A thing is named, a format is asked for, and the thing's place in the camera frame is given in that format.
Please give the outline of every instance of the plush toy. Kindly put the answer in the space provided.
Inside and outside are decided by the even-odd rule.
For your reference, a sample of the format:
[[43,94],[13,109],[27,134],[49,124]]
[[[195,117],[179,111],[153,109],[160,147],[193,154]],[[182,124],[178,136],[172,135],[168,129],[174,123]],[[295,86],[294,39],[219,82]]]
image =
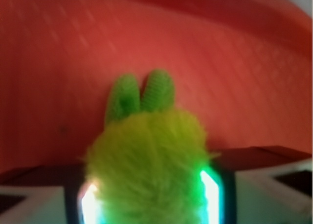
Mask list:
[[133,75],[113,86],[105,130],[87,155],[105,223],[202,223],[206,132],[191,113],[174,107],[174,98],[163,70],[150,73],[142,97]]

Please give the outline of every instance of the glowing light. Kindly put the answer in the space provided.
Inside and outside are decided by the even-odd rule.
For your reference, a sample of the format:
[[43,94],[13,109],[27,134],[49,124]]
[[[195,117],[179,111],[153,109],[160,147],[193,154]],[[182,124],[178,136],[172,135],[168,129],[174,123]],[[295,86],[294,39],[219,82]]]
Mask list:
[[[200,172],[204,184],[204,197],[207,206],[199,210],[201,224],[223,223],[223,189],[219,176],[210,168]],[[105,224],[104,215],[101,211],[101,203],[95,193],[97,186],[90,183],[81,199],[81,211],[84,224]]]
[[205,198],[207,201],[207,223],[220,223],[220,188],[219,185],[205,171],[200,173],[205,187]]
[[84,224],[105,224],[101,212],[101,204],[95,197],[97,190],[96,185],[91,183],[82,197],[81,205]]

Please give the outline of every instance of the toy ear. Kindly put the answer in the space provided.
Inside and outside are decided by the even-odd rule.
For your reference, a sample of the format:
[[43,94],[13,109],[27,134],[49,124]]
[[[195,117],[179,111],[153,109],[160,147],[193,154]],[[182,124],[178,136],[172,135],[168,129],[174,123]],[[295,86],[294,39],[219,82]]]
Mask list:
[[140,111],[140,93],[136,78],[131,74],[121,76],[111,89],[105,124],[121,120]]
[[175,88],[170,75],[160,69],[153,70],[149,76],[141,99],[141,111],[161,111],[174,105]]

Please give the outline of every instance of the red wall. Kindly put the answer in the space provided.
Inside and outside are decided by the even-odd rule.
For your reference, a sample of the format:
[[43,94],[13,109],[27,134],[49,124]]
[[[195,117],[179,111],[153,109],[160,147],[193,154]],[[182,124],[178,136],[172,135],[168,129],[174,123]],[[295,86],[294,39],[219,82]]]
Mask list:
[[73,163],[156,67],[209,148],[312,153],[312,20],[286,0],[0,0],[0,171]]

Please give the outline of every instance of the fluffy fur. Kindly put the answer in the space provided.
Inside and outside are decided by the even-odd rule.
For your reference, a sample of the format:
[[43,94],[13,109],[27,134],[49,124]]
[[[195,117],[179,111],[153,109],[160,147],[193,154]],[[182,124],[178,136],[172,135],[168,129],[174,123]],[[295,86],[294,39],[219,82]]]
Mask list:
[[141,112],[107,125],[87,156],[110,224],[195,224],[206,133],[189,112]]

